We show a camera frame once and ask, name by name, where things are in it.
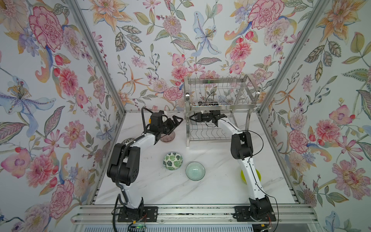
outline wallpapered wall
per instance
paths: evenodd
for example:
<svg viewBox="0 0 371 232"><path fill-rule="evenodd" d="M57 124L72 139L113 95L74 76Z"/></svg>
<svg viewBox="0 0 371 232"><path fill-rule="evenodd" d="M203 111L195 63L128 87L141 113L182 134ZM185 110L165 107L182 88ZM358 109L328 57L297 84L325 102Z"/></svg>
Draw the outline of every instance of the wallpapered wall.
<svg viewBox="0 0 371 232"><path fill-rule="evenodd" d="M263 119L326 231L371 230L371 2L333 0Z"/></svg>
<svg viewBox="0 0 371 232"><path fill-rule="evenodd" d="M251 73L262 89L261 103L315 3L79 1L128 110L183 110L186 76L215 79ZM207 99L205 94L199 93L196 101Z"/></svg>
<svg viewBox="0 0 371 232"><path fill-rule="evenodd" d="M120 112L63 1L0 0L0 41L0 231L68 231Z"/></svg>

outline stainless steel dish rack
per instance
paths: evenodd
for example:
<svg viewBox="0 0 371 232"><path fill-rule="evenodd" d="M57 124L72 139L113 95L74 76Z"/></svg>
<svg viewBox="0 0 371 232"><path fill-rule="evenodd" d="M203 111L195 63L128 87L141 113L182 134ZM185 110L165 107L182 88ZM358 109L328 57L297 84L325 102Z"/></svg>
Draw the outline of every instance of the stainless steel dish rack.
<svg viewBox="0 0 371 232"><path fill-rule="evenodd" d="M222 77L220 79L184 79L185 122L187 146L190 141L226 140L222 129L212 123L190 120L196 112L221 110L229 113L237 125L235 112L247 112L245 129L249 129L250 115L258 101L260 90L251 75L244 77Z"/></svg>

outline dish rack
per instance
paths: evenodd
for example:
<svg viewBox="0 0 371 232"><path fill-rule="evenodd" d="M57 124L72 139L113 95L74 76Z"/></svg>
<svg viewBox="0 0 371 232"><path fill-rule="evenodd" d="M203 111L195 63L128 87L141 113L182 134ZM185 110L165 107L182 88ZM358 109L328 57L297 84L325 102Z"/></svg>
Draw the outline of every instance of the dish rack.
<svg viewBox="0 0 371 232"><path fill-rule="evenodd" d="M243 77L228 76L219 79L186 77L184 92L187 146L190 141L229 139L222 129L211 122L195 122L190 120L190 116L197 112L220 110L224 114L229 113L229 117L237 126L234 113L247 112L245 130L248 130L251 113L260 95L259 87L249 74Z"/></svg>

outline white marble table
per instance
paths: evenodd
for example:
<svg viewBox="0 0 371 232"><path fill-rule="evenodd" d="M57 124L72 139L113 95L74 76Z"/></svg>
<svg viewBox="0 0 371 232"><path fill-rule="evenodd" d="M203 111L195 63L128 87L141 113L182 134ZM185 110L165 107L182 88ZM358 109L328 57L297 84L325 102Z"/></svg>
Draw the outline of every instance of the white marble table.
<svg viewBox="0 0 371 232"><path fill-rule="evenodd" d="M244 128L246 114L235 114L240 128ZM246 189L249 187L240 177L241 168L230 153L230 142L197 141L186 147L185 121L176 128L175 139L170 143L159 141L147 150L141 151L140 170L132 184L138 188L145 204L243 204L248 203ZM263 129L255 114L252 114L250 130L260 134L264 140L263 150L254 157L254 163L262 176L264 191L274 196L278 203L294 203L290 190L277 164ZM128 113L121 129L118 142L137 137L143 132L140 113ZM254 153L262 147L261 139L251 133ZM183 156L182 166L175 171L164 168L162 160L171 151ZM192 162L201 163L205 177L192 181L186 176L186 166ZM104 177L95 204L113 205L120 190L107 176Z"/></svg>

